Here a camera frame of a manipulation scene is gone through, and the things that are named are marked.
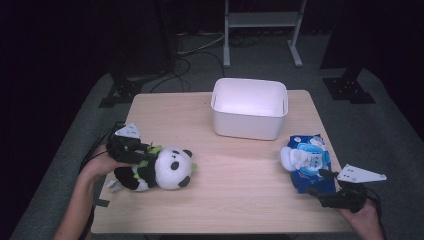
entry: person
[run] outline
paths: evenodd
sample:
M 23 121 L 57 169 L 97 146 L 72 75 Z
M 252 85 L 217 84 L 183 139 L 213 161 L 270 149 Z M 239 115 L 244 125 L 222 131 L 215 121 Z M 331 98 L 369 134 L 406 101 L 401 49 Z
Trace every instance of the person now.
M 106 154 L 104 145 L 100 145 L 93 156 L 95 157 L 87 163 L 77 178 L 71 200 L 53 237 L 54 240 L 78 239 L 83 234 L 90 214 L 92 214 L 95 182 L 118 167 L 132 166 L 115 161 L 109 154 Z M 367 200 L 364 207 L 357 213 L 352 213 L 348 209 L 336 209 L 336 211 L 344 217 L 362 240 L 384 239 L 377 210 L 371 200 Z M 85 239 L 91 239 L 91 234 L 88 233 Z
M 95 157 L 85 165 L 78 175 L 68 208 L 56 230 L 54 240 L 80 238 L 92 212 L 96 181 L 118 167 L 132 166 L 115 161 L 106 152 L 106 146 L 100 145 L 93 154 Z M 85 239 L 91 239 L 91 234 L 88 233 Z

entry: panda head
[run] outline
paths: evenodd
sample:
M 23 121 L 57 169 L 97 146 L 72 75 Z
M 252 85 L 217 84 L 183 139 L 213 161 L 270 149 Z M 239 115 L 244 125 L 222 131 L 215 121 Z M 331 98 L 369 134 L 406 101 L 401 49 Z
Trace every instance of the panda head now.
M 163 189 L 186 187 L 190 182 L 192 153 L 175 147 L 160 151 L 155 163 L 156 182 Z

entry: white plastic container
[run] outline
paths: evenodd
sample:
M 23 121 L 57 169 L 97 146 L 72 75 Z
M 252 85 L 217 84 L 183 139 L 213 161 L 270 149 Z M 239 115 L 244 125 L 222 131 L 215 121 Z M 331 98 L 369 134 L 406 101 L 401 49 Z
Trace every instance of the white plastic container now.
M 275 140 L 288 112 L 287 89 L 276 81 L 221 78 L 215 83 L 211 107 L 217 134 Z

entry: wet wipes package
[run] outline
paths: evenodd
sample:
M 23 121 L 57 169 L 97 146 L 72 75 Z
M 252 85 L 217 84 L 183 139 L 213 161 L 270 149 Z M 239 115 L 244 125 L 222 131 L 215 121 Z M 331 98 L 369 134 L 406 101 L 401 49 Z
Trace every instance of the wet wipes package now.
M 320 169 L 331 171 L 330 155 L 319 134 L 291 136 L 280 151 L 280 160 L 298 193 L 308 193 L 309 187 L 322 193 L 336 192 L 334 179 L 319 174 Z

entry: gray carpet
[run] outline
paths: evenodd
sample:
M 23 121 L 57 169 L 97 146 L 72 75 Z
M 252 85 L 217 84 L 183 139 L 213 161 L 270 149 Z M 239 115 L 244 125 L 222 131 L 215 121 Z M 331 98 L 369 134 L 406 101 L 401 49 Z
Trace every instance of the gray carpet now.
M 301 35 L 298 50 L 302 68 L 294 67 L 286 45 L 288 35 L 254 38 L 256 44 L 231 49 L 231 67 L 226 77 L 276 80 L 289 90 L 310 92 L 318 109 L 340 164 L 351 164 L 386 174 L 385 182 L 367 184 L 382 198 L 383 223 L 389 239 L 422 239 L 424 229 L 424 144 L 399 109 L 387 95 L 378 78 L 363 70 L 358 81 L 369 92 L 375 104 L 350 104 L 334 101 L 322 78 L 340 76 L 343 69 L 320 70 L 328 35 Z M 189 50 L 211 41 L 211 38 L 186 36 L 180 49 Z M 222 48 L 203 50 L 222 60 Z M 220 63 L 209 54 L 187 56 L 190 69 L 157 88 L 154 92 L 212 91 L 217 79 L 223 77 Z M 182 73 L 187 62 L 178 61 L 175 73 Z M 148 93 L 161 80 L 145 84 Z M 92 89 L 81 106 L 66 137 L 12 239 L 50 239 L 66 209 L 77 177 L 79 164 L 97 137 L 116 121 L 125 120 L 130 104 L 98 108 L 112 86 L 107 74 Z M 357 239 L 355 234 L 299 234 L 291 238 Z M 159 236 L 129 234 L 95 235 L 94 239 L 158 239 Z

